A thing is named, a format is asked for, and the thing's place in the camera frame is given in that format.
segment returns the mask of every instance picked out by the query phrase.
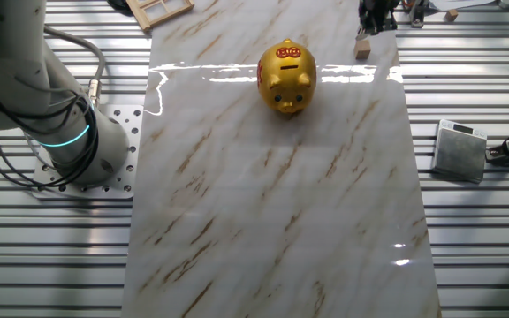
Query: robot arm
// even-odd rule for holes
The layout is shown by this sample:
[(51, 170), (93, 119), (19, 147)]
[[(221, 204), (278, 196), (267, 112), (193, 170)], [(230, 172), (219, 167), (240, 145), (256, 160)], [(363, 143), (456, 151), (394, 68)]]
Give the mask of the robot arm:
[[(95, 185), (124, 163), (128, 140), (118, 123), (93, 107), (44, 41), (46, 31), (87, 44), (45, 28), (45, 9), (43, 0), (0, 0), (0, 129), (20, 127), (49, 152), (63, 176), (48, 184), (28, 179), (22, 186)], [(103, 67), (91, 85), (95, 102)]]

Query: golden piggy bank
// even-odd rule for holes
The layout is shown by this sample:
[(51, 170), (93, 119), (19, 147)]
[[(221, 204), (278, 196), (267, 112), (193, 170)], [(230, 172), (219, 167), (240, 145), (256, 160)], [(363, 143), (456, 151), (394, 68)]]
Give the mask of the golden piggy bank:
[(290, 39), (262, 54), (256, 75), (258, 92), (273, 110), (293, 114), (305, 109), (314, 97), (314, 57)]

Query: wooden block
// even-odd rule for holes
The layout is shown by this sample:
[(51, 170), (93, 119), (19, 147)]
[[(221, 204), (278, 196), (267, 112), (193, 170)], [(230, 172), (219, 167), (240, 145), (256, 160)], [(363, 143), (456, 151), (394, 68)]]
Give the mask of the wooden block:
[(354, 57), (356, 59), (367, 59), (370, 55), (370, 42), (368, 40), (357, 41), (354, 45)]
[(447, 14), (445, 14), (445, 19), (449, 22), (453, 22), (459, 16), (459, 12), (455, 9), (449, 10)]

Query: white marble surface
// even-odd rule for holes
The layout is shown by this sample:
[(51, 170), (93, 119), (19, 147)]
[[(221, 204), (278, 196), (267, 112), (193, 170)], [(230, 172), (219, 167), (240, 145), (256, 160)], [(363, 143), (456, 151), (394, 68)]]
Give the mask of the white marble surface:
[[(153, 32), (124, 318), (436, 318), (394, 34), (353, 59), (357, 1), (198, 2)], [(270, 110), (256, 64), (289, 37), (312, 104)]]

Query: piggy bank snout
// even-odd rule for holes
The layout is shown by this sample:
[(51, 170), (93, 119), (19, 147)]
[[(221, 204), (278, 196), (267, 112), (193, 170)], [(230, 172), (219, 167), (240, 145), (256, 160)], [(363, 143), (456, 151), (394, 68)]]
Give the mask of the piggy bank snout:
[(291, 102), (285, 103), (282, 106), (278, 107), (278, 110), (285, 112), (285, 113), (291, 113), (295, 112), (297, 109), (293, 107), (293, 104)]

